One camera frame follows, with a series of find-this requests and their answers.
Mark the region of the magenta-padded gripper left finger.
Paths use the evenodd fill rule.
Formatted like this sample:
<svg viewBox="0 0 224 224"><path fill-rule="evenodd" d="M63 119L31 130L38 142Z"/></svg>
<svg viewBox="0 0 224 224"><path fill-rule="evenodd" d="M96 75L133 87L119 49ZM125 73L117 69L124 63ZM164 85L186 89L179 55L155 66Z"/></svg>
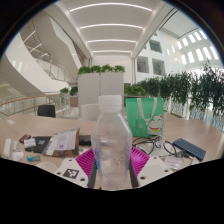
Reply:
<svg viewBox="0 0 224 224"><path fill-rule="evenodd" d="M76 158L65 158L55 175L84 188L93 189L96 180L96 163L92 149Z"/></svg>

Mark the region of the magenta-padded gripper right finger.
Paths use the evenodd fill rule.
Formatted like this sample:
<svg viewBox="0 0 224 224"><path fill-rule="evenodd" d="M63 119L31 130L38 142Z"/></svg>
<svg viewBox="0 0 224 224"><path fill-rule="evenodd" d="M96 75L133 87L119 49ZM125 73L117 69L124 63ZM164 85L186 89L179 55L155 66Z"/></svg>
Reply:
<svg viewBox="0 0 224 224"><path fill-rule="evenodd" d="M129 170L133 188L143 187L172 173L158 156L149 156L137 148L132 148Z"/></svg>

